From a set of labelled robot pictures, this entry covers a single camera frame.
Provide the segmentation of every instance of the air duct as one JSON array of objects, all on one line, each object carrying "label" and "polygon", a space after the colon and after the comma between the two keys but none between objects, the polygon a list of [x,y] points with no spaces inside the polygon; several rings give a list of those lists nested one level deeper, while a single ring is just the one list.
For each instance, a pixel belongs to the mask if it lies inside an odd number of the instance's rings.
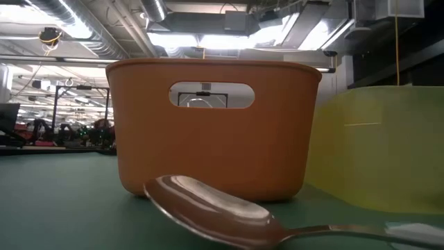
[{"label": "air duct", "polygon": [[150,22],[161,22],[168,11],[163,0],[141,0],[142,8]]},{"label": "air duct", "polygon": [[187,58],[180,47],[165,48],[165,52],[170,58]]},{"label": "air duct", "polygon": [[38,11],[54,18],[57,25],[73,38],[91,39],[82,45],[99,58],[124,59],[128,54],[102,26],[99,20],[78,0],[26,0]]}]

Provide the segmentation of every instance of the basket handle hole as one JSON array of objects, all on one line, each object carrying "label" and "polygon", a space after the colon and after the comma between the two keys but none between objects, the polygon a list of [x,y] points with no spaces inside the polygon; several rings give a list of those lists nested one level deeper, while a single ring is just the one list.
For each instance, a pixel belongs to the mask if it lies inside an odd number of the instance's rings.
[{"label": "basket handle hole", "polygon": [[178,82],[169,89],[169,100],[186,108],[247,108],[255,92],[244,83]]}]

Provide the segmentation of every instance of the orange plastic basket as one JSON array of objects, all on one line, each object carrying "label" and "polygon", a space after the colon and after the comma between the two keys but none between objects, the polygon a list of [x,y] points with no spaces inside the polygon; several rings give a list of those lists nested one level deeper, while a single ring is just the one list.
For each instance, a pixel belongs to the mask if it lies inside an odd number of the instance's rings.
[{"label": "orange plastic basket", "polygon": [[[302,186],[321,74],[290,62],[132,59],[106,69],[123,186],[166,174],[197,178],[235,196],[269,201]],[[247,108],[183,108],[169,100],[181,81],[245,83]]]}]

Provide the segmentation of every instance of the light fixture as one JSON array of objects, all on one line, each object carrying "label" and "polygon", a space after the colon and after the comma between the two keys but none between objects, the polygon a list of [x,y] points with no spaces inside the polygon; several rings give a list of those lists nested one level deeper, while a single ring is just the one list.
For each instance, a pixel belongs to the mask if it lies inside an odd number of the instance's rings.
[{"label": "light fixture", "polygon": [[33,24],[54,24],[54,19],[48,15],[42,15],[30,6],[23,5],[4,5],[0,6],[0,17],[3,22],[12,21],[18,23],[28,23],[32,20]]},{"label": "light fixture", "polygon": [[[54,106],[53,105],[38,105],[38,104],[20,104],[20,107],[22,108],[42,108],[42,109],[48,109],[48,110],[53,110]],[[71,110],[72,108],[81,108],[84,110],[94,110],[97,112],[105,112],[105,107],[92,107],[92,106],[80,106],[80,105],[76,105],[76,106],[70,106],[70,105],[57,105],[57,109],[68,109]],[[108,112],[109,113],[113,113],[114,110],[113,108],[108,108]]]},{"label": "light fixture", "polygon": [[75,96],[75,97],[78,96],[76,93],[69,91],[69,90],[67,90],[67,94],[70,94],[71,96]]},{"label": "light fixture", "polygon": [[328,73],[330,69],[328,68],[316,68],[320,73]]},{"label": "light fixture", "polygon": [[75,97],[74,101],[79,101],[81,103],[89,103],[89,100],[83,97]]},{"label": "light fixture", "polygon": [[117,60],[112,59],[95,59],[95,58],[63,58],[67,63],[97,63],[97,64],[108,64],[114,63]]},{"label": "light fixture", "polygon": [[304,42],[299,46],[299,50],[317,50],[326,49],[336,39],[338,39],[350,26],[354,24],[351,19],[348,22],[341,22],[340,29],[329,32],[328,23],[325,20],[320,20],[319,23],[311,30]]},{"label": "light fixture", "polygon": [[0,55],[0,59],[3,60],[29,60],[38,62],[57,62],[57,58],[44,57],[44,56],[12,56],[12,55]]},{"label": "light fixture", "polygon": [[299,50],[317,50],[328,39],[328,25],[324,20],[320,20],[319,23],[310,31],[304,42],[299,46]]},{"label": "light fixture", "polygon": [[98,101],[90,100],[90,102],[95,103],[96,105],[99,105],[99,106],[105,107],[105,104],[99,103]]},{"label": "light fixture", "polygon": [[261,28],[258,32],[250,35],[249,40],[253,44],[262,44],[275,40],[281,32],[284,25],[268,26],[266,28]]},{"label": "light fixture", "polygon": [[322,45],[321,49],[326,49],[327,47],[329,47],[331,45],[331,43],[336,41],[336,39],[338,39],[344,32],[346,32],[354,23],[355,23],[354,19],[351,19],[350,21],[348,21],[347,24],[344,25],[344,27],[342,27],[324,45]]},{"label": "light fixture", "polygon": [[296,20],[299,17],[299,13],[294,13],[291,16],[288,15],[284,18],[282,18],[282,23],[284,24],[284,28],[282,29],[282,32],[278,35],[278,37],[275,40],[275,46],[281,45],[285,38],[290,33],[291,28],[293,28],[294,24],[296,23]]},{"label": "light fixture", "polygon": [[162,46],[164,48],[198,46],[195,35],[148,33],[148,36],[154,45]]},{"label": "light fixture", "polygon": [[206,49],[247,49],[255,44],[246,36],[204,35],[199,45]]}]

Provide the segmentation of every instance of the yellow translucent container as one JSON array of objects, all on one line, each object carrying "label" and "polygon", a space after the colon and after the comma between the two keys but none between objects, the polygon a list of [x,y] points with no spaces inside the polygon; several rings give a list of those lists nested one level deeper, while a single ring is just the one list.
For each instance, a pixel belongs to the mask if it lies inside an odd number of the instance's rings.
[{"label": "yellow translucent container", "polygon": [[348,203],[444,214],[444,87],[365,87],[317,108],[305,181]]}]

